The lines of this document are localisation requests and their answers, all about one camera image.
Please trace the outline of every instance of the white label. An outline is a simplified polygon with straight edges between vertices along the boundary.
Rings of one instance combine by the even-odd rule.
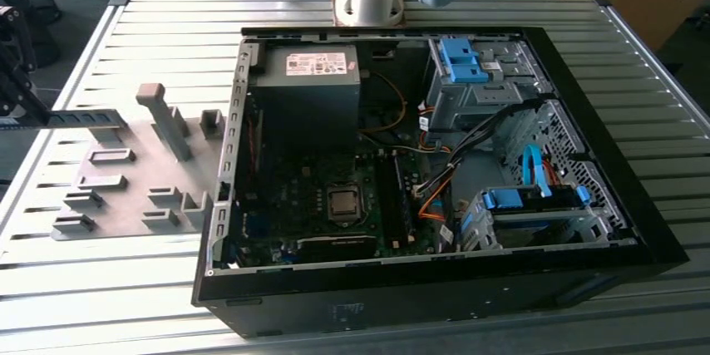
[[[419,117],[419,129],[425,132],[430,131],[430,119],[425,116]]]
[[[485,70],[498,70],[498,71],[503,70],[501,68],[501,63],[499,62],[485,62],[482,64],[483,64],[483,69]]]
[[[286,58],[286,74],[344,75],[347,63],[344,53],[294,53]]]
[[[446,225],[442,225],[442,229],[439,230],[439,234],[442,235],[443,239],[449,241],[449,244],[454,241],[454,232],[446,227]]]

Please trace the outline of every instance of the orange wire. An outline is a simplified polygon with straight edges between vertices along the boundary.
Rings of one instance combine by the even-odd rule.
[[[364,133],[375,133],[375,132],[382,132],[382,131],[390,130],[397,125],[399,125],[399,122],[402,122],[402,120],[405,119],[405,116],[407,115],[407,101],[405,99],[405,95],[402,94],[402,91],[399,91],[398,86],[394,83],[391,83],[391,81],[379,72],[371,71],[370,73],[372,75],[379,76],[382,78],[382,80],[387,83],[387,85],[391,87],[391,89],[395,91],[395,93],[398,93],[399,102],[402,103],[402,111],[399,112],[398,120],[394,121],[390,125],[381,126],[378,128],[360,129],[359,131],[364,132]]]
[[[434,199],[437,198],[439,193],[442,193],[442,190],[445,189],[446,185],[451,182],[451,178],[453,177],[454,177],[454,175],[451,175],[449,178],[446,178],[446,180],[442,182],[442,184],[439,185],[439,187],[434,191],[434,194],[431,195],[430,199],[426,200],[425,205],[422,205],[422,208],[419,209],[419,213],[418,213],[419,217],[422,217],[422,215],[426,214],[426,209],[430,207],[430,205],[434,202]]]
[[[422,135],[419,135],[419,148],[421,148],[422,150],[427,150],[427,151],[429,151],[429,150],[434,150],[437,147],[430,147],[430,146],[427,146],[427,145],[425,144],[425,135],[426,135],[426,132],[422,131]],[[442,146],[442,151],[443,151],[445,153],[451,153],[451,149],[450,149],[446,145]]]
[[[545,170],[547,171],[547,176],[550,180],[553,181],[553,185],[559,185],[562,182],[559,181],[559,177],[557,176],[557,173],[555,173],[555,168],[553,168],[550,161],[543,160],[542,164],[545,165]]]
[[[439,222],[446,222],[446,218],[445,218],[443,215],[437,215],[437,214],[421,214],[421,215],[419,215],[419,218],[434,219],[434,220],[438,220]]]

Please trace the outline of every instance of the black bracket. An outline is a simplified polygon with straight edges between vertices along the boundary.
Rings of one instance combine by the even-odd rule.
[[[119,128],[116,110],[52,111],[32,91],[35,50],[23,14],[0,7],[0,131],[43,128]]]

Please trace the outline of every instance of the sticker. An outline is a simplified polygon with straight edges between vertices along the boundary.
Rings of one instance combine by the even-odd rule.
[[[442,229],[439,230],[439,234],[442,235],[443,239],[451,244],[454,241],[454,232],[446,227],[446,225],[442,225]]]
[[[294,53],[286,58],[288,76],[344,75],[346,68],[344,53]]]
[[[419,129],[425,132],[430,131],[430,119],[426,116],[419,117]]]
[[[334,322],[358,323],[362,322],[364,303],[343,303],[332,305],[331,316]]]
[[[501,63],[499,62],[485,62],[483,63],[483,69],[485,70],[498,70],[502,71]]]

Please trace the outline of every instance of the metal slotted table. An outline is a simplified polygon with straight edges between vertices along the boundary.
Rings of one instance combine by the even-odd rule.
[[[159,81],[186,117],[227,109],[240,28],[328,26],[332,16],[328,0],[111,4],[60,107],[122,111],[138,85]],[[244,341],[190,304],[198,234],[51,239],[92,136],[43,131],[0,206],[0,353],[710,352],[710,125],[614,9],[591,0],[407,8],[414,26],[547,29],[691,261],[561,312]]]

